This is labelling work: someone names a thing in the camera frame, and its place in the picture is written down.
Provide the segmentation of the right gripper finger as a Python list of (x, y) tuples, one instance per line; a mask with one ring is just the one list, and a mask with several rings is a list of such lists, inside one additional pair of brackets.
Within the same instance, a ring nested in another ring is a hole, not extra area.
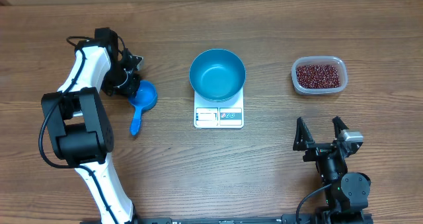
[(342, 130), (348, 130), (348, 126), (341, 120), (339, 116), (336, 116), (332, 119), (334, 126), (335, 138), (338, 138)]
[(295, 131), (295, 139), (293, 142), (294, 151), (306, 151), (314, 145), (314, 139), (303, 121), (302, 117), (298, 117)]

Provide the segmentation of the blue plastic measuring scoop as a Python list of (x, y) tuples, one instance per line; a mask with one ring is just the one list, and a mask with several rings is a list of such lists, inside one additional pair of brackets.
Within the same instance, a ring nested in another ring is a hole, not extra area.
[(142, 114), (152, 109), (158, 99), (155, 85), (149, 81), (140, 81), (136, 95), (129, 98), (130, 104), (135, 112), (130, 126), (130, 132), (133, 136), (137, 135), (141, 129)]

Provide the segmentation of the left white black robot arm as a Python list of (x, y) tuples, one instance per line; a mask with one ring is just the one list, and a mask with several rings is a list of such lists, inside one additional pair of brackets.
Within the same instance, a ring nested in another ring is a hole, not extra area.
[[(100, 93), (135, 96), (143, 58), (133, 55), (110, 28), (95, 29), (93, 37), (78, 37), (74, 48), (75, 63), (69, 77), (41, 100), (40, 155), (51, 167), (73, 169), (81, 176), (96, 202), (100, 223), (137, 223), (135, 207), (112, 161), (114, 134)], [(47, 158), (42, 145), (46, 132), (55, 156), (64, 160), (64, 165)]]

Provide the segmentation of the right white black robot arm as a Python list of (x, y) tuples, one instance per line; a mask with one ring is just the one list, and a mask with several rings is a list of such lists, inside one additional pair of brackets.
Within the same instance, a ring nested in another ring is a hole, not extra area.
[[(365, 214), (368, 207), (371, 179), (362, 172), (349, 172), (345, 159), (356, 154), (364, 143), (359, 131), (350, 130), (336, 116), (332, 119), (334, 140), (317, 143), (303, 118), (297, 119), (294, 151), (303, 151), (303, 161), (314, 162), (321, 177), (322, 187), (311, 192), (298, 204), (294, 223), (373, 223)], [(318, 207), (312, 214), (300, 214), (303, 204), (320, 192), (325, 193), (326, 206)]]

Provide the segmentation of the white digital kitchen scale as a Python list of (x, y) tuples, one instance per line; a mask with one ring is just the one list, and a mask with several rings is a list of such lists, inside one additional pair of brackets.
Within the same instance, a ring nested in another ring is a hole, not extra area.
[(223, 102), (206, 100), (194, 93), (195, 128), (199, 129), (241, 129), (244, 126), (244, 90)]

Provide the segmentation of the teal metal bowl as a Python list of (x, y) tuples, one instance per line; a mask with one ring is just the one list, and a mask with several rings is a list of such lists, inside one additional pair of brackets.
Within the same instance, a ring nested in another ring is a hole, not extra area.
[(223, 102), (233, 98), (247, 80), (247, 69), (233, 52), (214, 48), (193, 60), (188, 78), (193, 90), (202, 98)]

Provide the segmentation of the red adzuki beans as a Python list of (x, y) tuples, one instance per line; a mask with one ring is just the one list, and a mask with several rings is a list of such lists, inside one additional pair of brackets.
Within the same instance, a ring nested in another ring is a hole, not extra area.
[(298, 83), (306, 89), (331, 89), (340, 86), (338, 70), (330, 65), (301, 65), (295, 69)]

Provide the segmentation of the clear plastic container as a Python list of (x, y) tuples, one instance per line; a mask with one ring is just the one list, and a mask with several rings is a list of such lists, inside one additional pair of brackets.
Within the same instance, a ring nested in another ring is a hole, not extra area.
[(297, 59), (291, 68), (296, 93), (302, 95), (334, 94), (348, 84), (344, 62), (334, 56), (307, 56)]

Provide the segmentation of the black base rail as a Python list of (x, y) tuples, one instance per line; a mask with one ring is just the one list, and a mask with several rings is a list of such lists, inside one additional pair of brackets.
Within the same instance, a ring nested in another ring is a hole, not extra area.
[[(325, 223), (317, 221), (312, 214), (300, 214), (301, 224)], [(137, 224), (294, 224), (297, 223), (295, 214), (284, 214), (281, 217), (250, 217), (250, 218), (229, 218), (229, 219), (171, 219), (171, 218), (139, 218), (127, 223)], [(341, 221), (334, 218), (331, 223), (364, 223), (373, 224), (371, 214), (365, 214), (364, 220), (355, 218), (351, 221)]]

